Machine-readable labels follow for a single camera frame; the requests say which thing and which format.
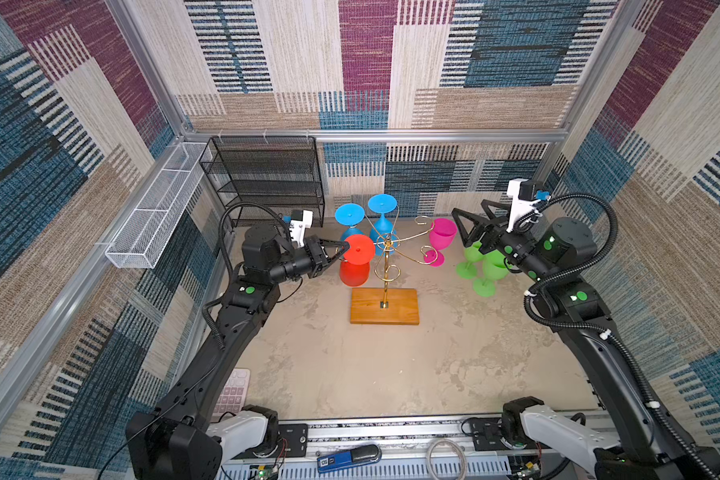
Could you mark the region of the red wine glass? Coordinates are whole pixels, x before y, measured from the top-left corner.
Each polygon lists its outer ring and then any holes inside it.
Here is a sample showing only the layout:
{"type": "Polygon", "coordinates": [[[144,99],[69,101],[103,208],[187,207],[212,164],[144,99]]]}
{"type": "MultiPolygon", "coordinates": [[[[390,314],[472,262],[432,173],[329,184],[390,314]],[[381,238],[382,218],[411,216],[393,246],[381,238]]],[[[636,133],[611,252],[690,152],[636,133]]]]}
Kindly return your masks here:
{"type": "Polygon", "coordinates": [[[347,238],[349,250],[343,255],[339,276],[349,287],[363,285],[370,275],[370,262],[375,256],[376,247],[372,239],[364,234],[355,234],[347,238]]]}

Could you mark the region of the blue wine glass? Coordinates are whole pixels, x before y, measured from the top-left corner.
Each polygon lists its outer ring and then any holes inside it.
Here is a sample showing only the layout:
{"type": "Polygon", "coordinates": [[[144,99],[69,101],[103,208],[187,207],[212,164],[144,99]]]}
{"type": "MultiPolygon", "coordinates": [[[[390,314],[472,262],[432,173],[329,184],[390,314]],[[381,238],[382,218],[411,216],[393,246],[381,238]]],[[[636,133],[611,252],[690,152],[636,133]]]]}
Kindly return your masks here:
{"type": "Polygon", "coordinates": [[[359,225],[365,219],[365,209],[356,203],[346,203],[335,211],[336,221],[345,226],[346,230],[341,236],[342,241],[347,241],[353,235],[363,235],[359,225]]]}
{"type": "Polygon", "coordinates": [[[368,207],[379,215],[379,218],[372,224],[370,238],[376,247],[376,255],[384,254],[384,240],[389,234],[395,236],[395,224],[387,217],[387,215],[397,209],[397,200],[389,194],[377,194],[368,201],[368,207]]]}

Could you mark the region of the magenta wine glass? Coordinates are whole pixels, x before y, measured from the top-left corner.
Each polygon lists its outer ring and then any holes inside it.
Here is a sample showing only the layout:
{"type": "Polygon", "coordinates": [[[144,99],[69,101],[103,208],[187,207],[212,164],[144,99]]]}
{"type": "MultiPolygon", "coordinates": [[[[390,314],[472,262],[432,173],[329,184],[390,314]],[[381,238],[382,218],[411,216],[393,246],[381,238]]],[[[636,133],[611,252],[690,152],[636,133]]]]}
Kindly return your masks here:
{"type": "Polygon", "coordinates": [[[443,265],[445,263],[444,250],[452,244],[457,233],[458,228],[453,220],[436,219],[429,232],[430,249],[424,254],[425,263],[432,267],[443,265]]]}

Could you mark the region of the green wine glass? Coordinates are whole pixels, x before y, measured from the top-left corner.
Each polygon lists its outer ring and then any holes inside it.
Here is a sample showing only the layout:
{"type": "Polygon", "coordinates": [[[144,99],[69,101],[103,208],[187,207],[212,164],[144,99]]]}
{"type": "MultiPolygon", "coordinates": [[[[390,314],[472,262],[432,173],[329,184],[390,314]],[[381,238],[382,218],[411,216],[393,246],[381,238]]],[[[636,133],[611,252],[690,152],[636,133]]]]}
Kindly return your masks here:
{"type": "Polygon", "coordinates": [[[497,291],[497,282],[509,275],[505,256],[499,250],[486,254],[482,261],[483,277],[473,282],[474,291],[481,297],[492,297],[497,291]]]}
{"type": "Polygon", "coordinates": [[[459,277],[465,280],[473,280],[478,277],[478,266],[485,254],[481,252],[482,243],[475,241],[465,249],[465,261],[459,263],[456,271],[459,277]]]}

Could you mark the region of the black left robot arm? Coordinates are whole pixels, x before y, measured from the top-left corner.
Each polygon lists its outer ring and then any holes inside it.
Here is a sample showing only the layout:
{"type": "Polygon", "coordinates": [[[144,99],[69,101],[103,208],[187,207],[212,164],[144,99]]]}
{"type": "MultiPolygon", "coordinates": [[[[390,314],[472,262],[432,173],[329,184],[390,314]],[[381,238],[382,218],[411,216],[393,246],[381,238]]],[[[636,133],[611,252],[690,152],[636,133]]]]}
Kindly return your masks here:
{"type": "Polygon", "coordinates": [[[203,307],[208,338],[153,410],[134,414],[126,426],[123,447],[137,479],[213,479],[242,453],[265,456],[281,448],[275,411],[249,406],[214,421],[215,406],[279,303],[281,284],[322,275],[350,245],[315,235],[295,243],[285,220],[270,208],[264,211],[273,220],[247,229],[240,263],[232,264],[229,251],[222,251],[229,282],[203,307]]]}

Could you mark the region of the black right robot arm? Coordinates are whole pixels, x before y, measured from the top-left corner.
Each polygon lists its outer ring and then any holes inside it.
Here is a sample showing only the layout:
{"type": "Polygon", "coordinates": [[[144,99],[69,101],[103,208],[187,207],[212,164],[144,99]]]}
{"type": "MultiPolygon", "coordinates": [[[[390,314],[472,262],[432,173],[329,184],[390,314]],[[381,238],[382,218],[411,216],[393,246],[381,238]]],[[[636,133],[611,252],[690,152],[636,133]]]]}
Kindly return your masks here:
{"type": "Polygon", "coordinates": [[[523,297],[527,315],[558,334],[571,350],[617,430],[616,440],[597,442],[586,426],[536,404],[520,413],[523,434],[598,479],[717,479],[720,452],[701,446],[675,420],[621,339],[602,297],[581,276],[610,254],[619,224],[606,200],[588,193],[580,197],[603,208],[609,233],[596,253],[571,266],[547,256],[560,235],[537,240],[528,231],[510,231],[509,218],[493,212],[493,201],[483,201],[482,215],[459,208],[452,211],[465,246],[498,250],[533,278],[523,297]]]}

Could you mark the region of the wooden rack base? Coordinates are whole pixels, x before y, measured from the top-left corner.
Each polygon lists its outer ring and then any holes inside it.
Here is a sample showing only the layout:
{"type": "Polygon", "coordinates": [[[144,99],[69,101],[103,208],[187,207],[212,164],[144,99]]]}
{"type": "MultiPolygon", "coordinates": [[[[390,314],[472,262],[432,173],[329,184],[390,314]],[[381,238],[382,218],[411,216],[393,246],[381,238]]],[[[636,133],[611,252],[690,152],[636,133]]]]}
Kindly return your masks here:
{"type": "Polygon", "coordinates": [[[419,325],[418,292],[405,288],[353,288],[352,324],[419,325]]]}

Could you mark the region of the black mesh shelf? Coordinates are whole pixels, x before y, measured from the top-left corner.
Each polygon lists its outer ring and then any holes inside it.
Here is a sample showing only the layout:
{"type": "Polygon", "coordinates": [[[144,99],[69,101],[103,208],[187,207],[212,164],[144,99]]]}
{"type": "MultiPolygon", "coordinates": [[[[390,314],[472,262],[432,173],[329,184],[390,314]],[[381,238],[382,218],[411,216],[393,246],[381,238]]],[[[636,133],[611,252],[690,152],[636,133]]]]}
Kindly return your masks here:
{"type": "Polygon", "coordinates": [[[323,179],[311,136],[216,136],[199,163],[225,207],[251,202],[281,216],[310,210],[313,224],[324,224],[323,179]]]}

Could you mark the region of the white pink calculator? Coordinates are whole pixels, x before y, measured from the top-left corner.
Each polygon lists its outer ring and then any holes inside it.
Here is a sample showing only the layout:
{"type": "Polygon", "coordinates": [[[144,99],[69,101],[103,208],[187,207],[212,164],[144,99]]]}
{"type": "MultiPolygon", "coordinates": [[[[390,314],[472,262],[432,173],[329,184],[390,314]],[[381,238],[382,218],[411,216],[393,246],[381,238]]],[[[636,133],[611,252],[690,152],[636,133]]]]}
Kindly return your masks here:
{"type": "Polygon", "coordinates": [[[246,404],[247,391],[250,385],[249,369],[236,368],[229,376],[215,404],[212,420],[236,415],[246,404]]]}

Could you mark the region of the blue black stapler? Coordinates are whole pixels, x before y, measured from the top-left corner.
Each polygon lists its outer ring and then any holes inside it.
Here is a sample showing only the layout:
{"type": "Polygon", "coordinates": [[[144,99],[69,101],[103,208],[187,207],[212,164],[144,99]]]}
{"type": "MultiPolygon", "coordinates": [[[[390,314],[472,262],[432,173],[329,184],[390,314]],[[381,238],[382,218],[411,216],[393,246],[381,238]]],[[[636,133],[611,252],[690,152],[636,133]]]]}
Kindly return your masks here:
{"type": "Polygon", "coordinates": [[[317,459],[319,474],[371,465],[382,459],[382,450],[375,444],[361,445],[348,450],[341,450],[317,459]]]}

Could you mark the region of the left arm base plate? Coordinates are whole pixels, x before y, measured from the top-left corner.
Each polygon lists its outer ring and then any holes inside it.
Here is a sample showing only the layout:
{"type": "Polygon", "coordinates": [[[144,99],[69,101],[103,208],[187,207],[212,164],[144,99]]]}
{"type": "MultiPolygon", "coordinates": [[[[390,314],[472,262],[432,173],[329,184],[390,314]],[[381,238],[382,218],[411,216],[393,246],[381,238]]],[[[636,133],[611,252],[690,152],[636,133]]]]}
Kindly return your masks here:
{"type": "Polygon", "coordinates": [[[275,457],[282,459],[304,458],[307,455],[309,425],[306,423],[281,423],[278,427],[275,457]]]}

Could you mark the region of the aluminium mounting rail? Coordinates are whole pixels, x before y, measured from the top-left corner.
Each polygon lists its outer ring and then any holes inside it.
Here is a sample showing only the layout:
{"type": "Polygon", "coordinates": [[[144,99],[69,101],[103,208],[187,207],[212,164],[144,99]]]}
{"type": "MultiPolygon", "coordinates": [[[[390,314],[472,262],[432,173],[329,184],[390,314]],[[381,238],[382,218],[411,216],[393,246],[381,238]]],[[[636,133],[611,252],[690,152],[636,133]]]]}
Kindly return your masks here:
{"type": "MultiPolygon", "coordinates": [[[[616,440],[604,411],[557,412],[561,418],[586,426],[595,441],[616,440]]],[[[552,447],[525,438],[521,422],[499,414],[483,416],[403,416],[325,420],[279,420],[309,425],[304,458],[276,458],[242,453],[223,464],[213,479],[554,479],[577,467],[552,447]],[[466,432],[471,417],[500,417],[505,451],[476,451],[466,432]],[[382,459],[371,465],[319,474],[317,459],[341,450],[375,444],[382,459]]]]}

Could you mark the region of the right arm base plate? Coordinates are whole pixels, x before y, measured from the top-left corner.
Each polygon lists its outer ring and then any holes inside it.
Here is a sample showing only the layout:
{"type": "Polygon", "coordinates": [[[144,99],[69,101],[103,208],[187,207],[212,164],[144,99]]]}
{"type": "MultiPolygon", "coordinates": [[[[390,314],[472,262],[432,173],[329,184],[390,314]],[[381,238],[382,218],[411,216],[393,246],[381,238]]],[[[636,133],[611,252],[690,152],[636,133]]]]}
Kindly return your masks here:
{"type": "Polygon", "coordinates": [[[476,451],[505,451],[500,417],[471,417],[466,422],[466,432],[472,438],[476,451]]]}

